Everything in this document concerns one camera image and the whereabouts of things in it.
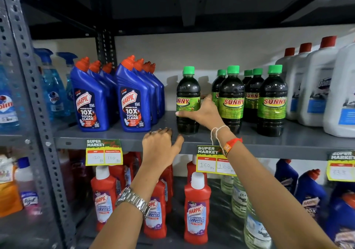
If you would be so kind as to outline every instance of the person's right hand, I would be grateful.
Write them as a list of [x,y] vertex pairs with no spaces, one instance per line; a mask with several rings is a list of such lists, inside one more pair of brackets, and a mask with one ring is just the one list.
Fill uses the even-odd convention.
[[212,101],[211,94],[209,94],[202,101],[201,108],[198,111],[177,111],[175,114],[178,117],[187,117],[195,120],[199,124],[207,127],[209,130],[219,128],[224,125],[224,122],[218,113],[217,106]]

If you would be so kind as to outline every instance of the hand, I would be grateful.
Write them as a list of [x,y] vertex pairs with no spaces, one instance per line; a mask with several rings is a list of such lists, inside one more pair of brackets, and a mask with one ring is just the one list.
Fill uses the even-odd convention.
[[145,134],[143,145],[142,166],[150,170],[162,172],[173,163],[176,155],[181,151],[184,137],[179,135],[174,145],[171,145],[171,129],[158,129]]
[[207,127],[209,130],[219,128],[224,125],[222,118],[218,113],[217,106],[212,101],[212,95],[209,94],[201,104],[198,111],[178,111],[175,113],[178,117],[187,117],[195,120],[199,124]]

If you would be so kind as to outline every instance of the red bottle cap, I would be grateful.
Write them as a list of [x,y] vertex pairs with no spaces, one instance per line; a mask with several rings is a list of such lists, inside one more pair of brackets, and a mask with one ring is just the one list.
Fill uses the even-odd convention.
[[311,50],[312,50],[312,43],[306,42],[301,44],[300,51],[298,53],[300,54],[300,53],[310,52]]
[[110,63],[107,63],[107,64],[103,65],[103,66],[102,66],[102,70],[103,70],[104,72],[110,74],[111,71],[112,71],[112,63],[110,62]]
[[290,55],[295,55],[295,48],[290,47],[285,49],[285,55],[284,57],[289,57]]
[[133,69],[133,64],[134,64],[134,56],[131,55],[130,57],[127,57],[126,59],[122,60],[121,65],[125,67],[128,70]]
[[87,72],[89,69],[89,58],[82,58],[80,59],[77,63],[75,63],[75,67],[77,67],[79,70],[82,70],[83,72]]
[[95,62],[93,62],[93,63],[90,64],[89,69],[90,69],[92,72],[99,73],[99,71],[100,71],[100,66],[101,66],[101,62],[100,62],[99,60],[96,60]]
[[145,72],[149,72],[150,68],[151,68],[151,62],[150,61],[144,63],[143,69],[144,69]]
[[327,36],[327,37],[324,37],[324,38],[322,38],[320,48],[334,47],[336,40],[337,40],[337,37],[336,37],[336,36]]
[[317,178],[319,177],[320,174],[321,174],[320,169],[308,171],[309,177],[311,177],[314,181],[317,180]]
[[134,67],[137,71],[141,72],[142,69],[143,69],[143,63],[144,63],[144,59],[143,59],[143,58],[138,59],[138,60],[133,64],[133,67]]
[[154,73],[154,72],[155,72],[155,63],[153,63],[150,68],[150,73]]
[[342,199],[351,208],[355,209],[355,193],[354,192],[348,192],[348,193],[343,194]]

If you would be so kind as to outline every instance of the wristwatch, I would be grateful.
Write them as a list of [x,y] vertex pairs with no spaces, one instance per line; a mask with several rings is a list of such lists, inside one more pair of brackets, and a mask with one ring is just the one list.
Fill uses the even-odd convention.
[[137,194],[133,193],[130,187],[123,189],[121,195],[116,201],[116,207],[124,201],[137,207],[138,210],[142,212],[144,219],[147,218],[149,211],[151,210],[149,204]]

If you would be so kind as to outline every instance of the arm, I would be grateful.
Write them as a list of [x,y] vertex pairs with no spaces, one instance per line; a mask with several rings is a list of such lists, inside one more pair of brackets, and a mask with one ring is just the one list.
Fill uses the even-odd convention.
[[[224,125],[209,96],[203,101],[200,110],[180,111],[176,112],[176,115],[191,118],[209,130]],[[218,131],[221,147],[234,138],[235,135],[228,127]],[[337,248],[291,193],[241,142],[237,142],[229,151],[228,160],[277,248]]]
[[[184,138],[179,135],[171,145],[171,129],[147,133],[142,141],[143,161],[131,183],[131,189],[149,202],[162,172],[173,163]],[[133,249],[143,223],[143,215],[135,206],[123,202],[111,214],[90,249]]]

